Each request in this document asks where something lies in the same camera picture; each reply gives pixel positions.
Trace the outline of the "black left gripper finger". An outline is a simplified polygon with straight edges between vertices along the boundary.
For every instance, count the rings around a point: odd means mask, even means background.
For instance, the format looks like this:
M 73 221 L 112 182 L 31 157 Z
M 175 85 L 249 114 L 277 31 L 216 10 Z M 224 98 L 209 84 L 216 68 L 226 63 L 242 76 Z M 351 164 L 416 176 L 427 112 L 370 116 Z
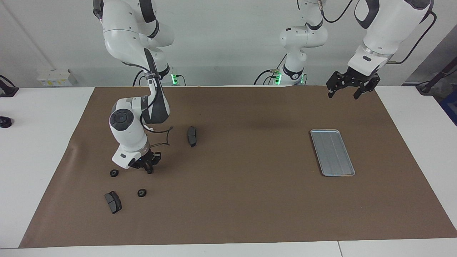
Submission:
M 328 97 L 332 98 L 336 91 L 345 88 L 345 75 L 338 71 L 333 72 L 327 81 Z
M 353 94 L 354 99 L 357 100 L 362 94 L 374 91 L 379 81 L 380 77 L 378 75 L 374 75 L 367 83 L 361 83 L 356 92 Z

